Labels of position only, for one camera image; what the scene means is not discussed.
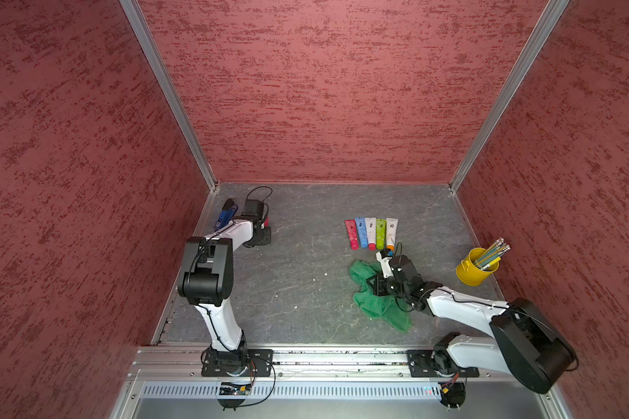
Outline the corner aluminium profile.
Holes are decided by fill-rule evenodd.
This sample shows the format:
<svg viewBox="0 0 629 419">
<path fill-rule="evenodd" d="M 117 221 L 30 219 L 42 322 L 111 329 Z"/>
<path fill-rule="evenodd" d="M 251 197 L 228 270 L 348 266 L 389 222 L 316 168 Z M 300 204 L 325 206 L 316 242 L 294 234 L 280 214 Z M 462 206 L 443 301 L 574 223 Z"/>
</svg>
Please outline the corner aluminium profile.
<svg viewBox="0 0 629 419">
<path fill-rule="evenodd" d="M 211 190 L 212 193 L 215 193 L 218 188 L 218 180 L 216 176 L 214 176 L 211 165 L 204 155 L 195 129 L 176 91 L 175 84 L 169 75 L 162 55 L 157 48 L 157 43 L 150 31 L 139 2 L 135 0 L 120 0 L 120 5 L 129 21 L 134 35 L 136 35 L 137 41 L 143 50 L 143 54 L 150 65 L 152 73 L 154 73 L 161 87 L 164 98 L 168 102 L 169 108 L 178 123 L 178 127 L 185 138 L 197 167 L 204 177 L 208 189 Z"/>
<path fill-rule="evenodd" d="M 475 139 L 469 147 L 466 155 L 459 165 L 452 180 L 449 183 L 450 191 L 456 195 L 459 188 L 466 179 L 470 169 L 472 169 L 478 155 L 483 150 L 491 134 L 493 134 L 498 122 L 505 113 L 508 105 L 513 100 L 517 90 L 527 76 L 531 66 L 543 49 L 550 34 L 561 19 L 564 11 L 569 5 L 569 0 L 550 0 L 545 5 L 536 25 L 529 38 L 515 61 L 503 87 L 494 100 L 487 117 L 480 126 Z"/>
</svg>

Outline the green microfiber cloth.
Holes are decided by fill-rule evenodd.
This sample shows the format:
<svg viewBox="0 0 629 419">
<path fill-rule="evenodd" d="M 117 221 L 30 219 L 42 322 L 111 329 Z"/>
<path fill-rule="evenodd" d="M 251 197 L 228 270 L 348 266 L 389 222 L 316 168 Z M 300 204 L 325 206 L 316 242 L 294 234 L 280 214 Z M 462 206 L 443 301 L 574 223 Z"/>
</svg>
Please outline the green microfiber cloth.
<svg viewBox="0 0 629 419">
<path fill-rule="evenodd" d="M 382 270 L 378 262 L 369 263 L 356 260 L 349 268 L 350 278 L 360 286 L 352 299 L 359 309 L 370 319 L 382 319 L 392 328 L 407 333 L 412 327 L 412 320 L 405 303 L 398 303 L 391 295 L 375 295 L 368 281 L 373 281 Z"/>
</svg>

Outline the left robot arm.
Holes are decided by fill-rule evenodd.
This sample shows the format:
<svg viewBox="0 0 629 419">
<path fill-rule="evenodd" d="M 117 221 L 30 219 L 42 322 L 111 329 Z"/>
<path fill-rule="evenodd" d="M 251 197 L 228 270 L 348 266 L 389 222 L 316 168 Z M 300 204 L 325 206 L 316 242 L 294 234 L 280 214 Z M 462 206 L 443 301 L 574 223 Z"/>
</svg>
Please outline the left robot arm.
<svg viewBox="0 0 629 419">
<path fill-rule="evenodd" d="M 239 247 L 253 248 L 271 243 L 272 228 L 265 221 L 234 219 L 204 237 L 185 243 L 176 282 L 178 295 L 203 317 L 211 335 L 204 358 L 205 367 L 230 376 L 241 376 L 249 368 L 246 338 L 232 310 L 233 255 Z"/>
</svg>

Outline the left corner aluminium profile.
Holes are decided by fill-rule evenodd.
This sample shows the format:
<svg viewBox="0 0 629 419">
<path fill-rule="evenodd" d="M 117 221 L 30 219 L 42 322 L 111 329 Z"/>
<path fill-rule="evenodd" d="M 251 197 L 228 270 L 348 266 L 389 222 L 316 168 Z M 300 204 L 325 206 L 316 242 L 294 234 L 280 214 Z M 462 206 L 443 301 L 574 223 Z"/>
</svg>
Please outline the left corner aluminium profile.
<svg viewBox="0 0 629 419">
<path fill-rule="evenodd" d="M 178 127 L 185 138 L 197 167 L 204 177 L 208 189 L 211 190 L 212 193 L 215 193 L 218 188 L 218 180 L 216 176 L 214 176 L 211 165 L 204 155 L 195 129 L 176 91 L 175 84 L 169 75 L 162 55 L 157 48 L 157 43 L 150 31 L 139 2 L 135 0 L 120 0 L 120 5 L 129 21 L 134 35 L 136 35 L 137 41 L 143 50 L 143 54 L 150 65 L 152 73 L 154 73 L 161 87 L 164 98 L 168 102 L 169 108 L 178 123 Z"/>
</svg>

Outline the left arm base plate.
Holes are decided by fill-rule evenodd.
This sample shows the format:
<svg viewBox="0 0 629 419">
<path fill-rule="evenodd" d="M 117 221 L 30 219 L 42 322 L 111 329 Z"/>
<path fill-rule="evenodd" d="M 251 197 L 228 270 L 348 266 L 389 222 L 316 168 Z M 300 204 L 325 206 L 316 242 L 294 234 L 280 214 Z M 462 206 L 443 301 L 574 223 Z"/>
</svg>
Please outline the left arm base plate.
<svg viewBox="0 0 629 419">
<path fill-rule="evenodd" d="M 208 348 L 201 355 L 202 377 L 269 377 L 272 374 L 274 351 L 248 349 L 225 352 Z"/>
</svg>

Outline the blue toothpaste tube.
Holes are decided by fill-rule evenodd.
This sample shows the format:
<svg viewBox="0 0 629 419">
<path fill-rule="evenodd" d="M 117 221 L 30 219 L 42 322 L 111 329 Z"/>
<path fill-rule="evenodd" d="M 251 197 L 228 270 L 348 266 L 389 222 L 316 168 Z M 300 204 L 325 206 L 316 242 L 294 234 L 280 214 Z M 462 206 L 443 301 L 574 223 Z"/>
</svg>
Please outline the blue toothpaste tube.
<svg viewBox="0 0 629 419">
<path fill-rule="evenodd" d="M 369 242 L 365 225 L 365 218 L 355 218 L 355 223 L 359 244 L 362 248 L 367 248 Z"/>
</svg>

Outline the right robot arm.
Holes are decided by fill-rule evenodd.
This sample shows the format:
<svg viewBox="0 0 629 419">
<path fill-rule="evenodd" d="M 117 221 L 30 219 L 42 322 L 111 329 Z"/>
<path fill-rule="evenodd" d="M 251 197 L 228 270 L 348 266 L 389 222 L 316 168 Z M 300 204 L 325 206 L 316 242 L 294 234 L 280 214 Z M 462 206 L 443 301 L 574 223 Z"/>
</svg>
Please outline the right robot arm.
<svg viewBox="0 0 629 419">
<path fill-rule="evenodd" d="M 367 281 L 372 293 L 393 298 L 401 309 L 482 332 L 480 337 L 449 333 L 431 350 L 410 352 L 412 375 L 454 382 L 482 368 L 511 375 L 536 394 L 546 394 L 564 373 L 578 368 L 575 349 L 531 301 L 459 293 L 422 279 L 407 256 L 379 251 L 376 258 L 381 271 Z"/>
</svg>

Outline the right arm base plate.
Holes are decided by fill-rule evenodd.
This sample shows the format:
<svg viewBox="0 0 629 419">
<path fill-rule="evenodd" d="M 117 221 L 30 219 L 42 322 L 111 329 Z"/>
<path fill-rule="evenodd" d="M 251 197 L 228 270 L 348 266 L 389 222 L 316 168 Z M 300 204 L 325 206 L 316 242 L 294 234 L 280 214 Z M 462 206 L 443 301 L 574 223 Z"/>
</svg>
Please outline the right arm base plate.
<svg viewBox="0 0 629 419">
<path fill-rule="evenodd" d="M 408 350 L 407 365 L 412 378 L 478 378 L 478 368 L 458 366 L 445 350 Z"/>
</svg>

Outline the yellow cup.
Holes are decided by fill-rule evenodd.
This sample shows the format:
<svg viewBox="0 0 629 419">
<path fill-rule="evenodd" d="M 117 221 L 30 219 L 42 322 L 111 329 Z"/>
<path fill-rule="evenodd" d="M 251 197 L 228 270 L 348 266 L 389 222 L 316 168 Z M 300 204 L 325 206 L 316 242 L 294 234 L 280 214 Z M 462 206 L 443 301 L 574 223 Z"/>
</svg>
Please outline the yellow cup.
<svg viewBox="0 0 629 419">
<path fill-rule="evenodd" d="M 500 258 L 497 258 L 487 270 L 479 269 L 473 262 L 484 253 L 482 248 L 473 248 L 456 267 L 457 278 L 467 286 L 480 286 L 488 277 L 495 273 L 500 265 Z"/>
</svg>

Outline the white tube pink cap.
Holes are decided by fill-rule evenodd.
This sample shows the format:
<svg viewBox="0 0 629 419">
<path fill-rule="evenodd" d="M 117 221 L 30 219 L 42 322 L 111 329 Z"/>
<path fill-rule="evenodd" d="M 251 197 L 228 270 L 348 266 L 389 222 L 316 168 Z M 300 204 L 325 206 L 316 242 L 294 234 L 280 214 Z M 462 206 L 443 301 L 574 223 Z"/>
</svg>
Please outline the white tube pink cap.
<svg viewBox="0 0 629 419">
<path fill-rule="evenodd" d="M 368 249 L 375 251 L 377 249 L 377 218 L 365 218 L 364 223 Z"/>
</svg>

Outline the blue stapler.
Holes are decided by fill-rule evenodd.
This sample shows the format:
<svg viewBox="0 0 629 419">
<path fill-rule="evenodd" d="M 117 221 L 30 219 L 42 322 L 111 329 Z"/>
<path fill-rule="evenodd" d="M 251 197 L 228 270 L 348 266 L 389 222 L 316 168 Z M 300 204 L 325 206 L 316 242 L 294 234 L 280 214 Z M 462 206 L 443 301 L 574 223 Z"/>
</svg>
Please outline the blue stapler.
<svg viewBox="0 0 629 419">
<path fill-rule="evenodd" d="M 236 202 L 232 198 L 228 198 L 222 206 L 222 210 L 214 225 L 214 230 L 218 231 L 226 227 L 233 219 L 238 209 L 239 206 Z"/>
</svg>

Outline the lime green toothpaste tube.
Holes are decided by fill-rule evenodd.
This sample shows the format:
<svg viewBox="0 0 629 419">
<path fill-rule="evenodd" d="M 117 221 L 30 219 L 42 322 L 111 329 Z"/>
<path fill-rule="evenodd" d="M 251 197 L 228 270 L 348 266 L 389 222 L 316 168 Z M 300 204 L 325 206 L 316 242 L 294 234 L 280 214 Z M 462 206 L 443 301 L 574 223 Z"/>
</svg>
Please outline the lime green toothpaste tube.
<svg viewBox="0 0 629 419">
<path fill-rule="evenodd" d="M 379 218 L 376 223 L 376 246 L 377 249 L 382 250 L 385 247 L 386 241 L 386 220 Z"/>
</svg>

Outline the pencils in cup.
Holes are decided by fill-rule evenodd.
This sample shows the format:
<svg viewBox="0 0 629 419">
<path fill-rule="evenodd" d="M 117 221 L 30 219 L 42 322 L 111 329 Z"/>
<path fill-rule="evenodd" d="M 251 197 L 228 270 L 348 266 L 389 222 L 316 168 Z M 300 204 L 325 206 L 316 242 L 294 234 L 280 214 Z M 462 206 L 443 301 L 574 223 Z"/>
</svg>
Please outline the pencils in cup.
<svg viewBox="0 0 629 419">
<path fill-rule="evenodd" d="M 485 249 L 482 255 L 480 255 L 480 257 L 478 257 L 473 262 L 473 264 L 481 270 L 488 270 L 491 265 L 499 262 L 501 260 L 501 257 L 505 253 L 510 251 L 510 249 L 510 245 L 505 241 L 503 237 L 500 237 L 496 241 L 494 241 L 494 243 L 491 244 L 489 248 Z"/>
</svg>

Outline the right corner aluminium profile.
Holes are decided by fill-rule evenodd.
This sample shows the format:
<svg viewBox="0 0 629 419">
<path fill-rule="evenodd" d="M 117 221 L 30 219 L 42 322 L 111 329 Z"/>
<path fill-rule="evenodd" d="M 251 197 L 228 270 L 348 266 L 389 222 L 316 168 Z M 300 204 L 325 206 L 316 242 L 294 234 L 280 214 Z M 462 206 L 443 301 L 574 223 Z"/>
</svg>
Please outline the right corner aluminium profile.
<svg viewBox="0 0 629 419">
<path fill-rule="evenodd" d="M 508 105 L 513 100 L 517 90 L 527 76 L 531 66 L 543 49 L 550 34 L 561 19 L 564 11 L 569 5 L 569 0 L 550 0 L 545 5 L 536 25 L 529 38 L 515 61 L 503 87 L 494 100 L 487 117 L 480 126 L 475 139 L 469 147 L 466 155 L 459 165 L 452 180 L 449 183 L 450 191 L 456 195 L 459 188 L 466 179 L 470 169 L 472 169 L 478 155 L 483 150 L 491 134 L 493 134 L 498 122 L 505 113 Z"/>
</svg>

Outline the white tube orange cap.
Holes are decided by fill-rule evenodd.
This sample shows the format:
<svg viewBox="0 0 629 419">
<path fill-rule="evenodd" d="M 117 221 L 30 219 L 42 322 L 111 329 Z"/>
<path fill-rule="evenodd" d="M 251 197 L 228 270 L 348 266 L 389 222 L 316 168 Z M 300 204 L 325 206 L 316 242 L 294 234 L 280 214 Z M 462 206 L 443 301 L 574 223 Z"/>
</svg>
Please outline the white tube orange cap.
<svg viewBox="0 0 629 419">
<path fill-rule="evenodd" d="M 385 231 L 385 247 L 389 251 L 396 249 L 396 236 L 398 230 L 398 220 L 396 218 L 386 219 L 386 231 Z"/>
</svg>

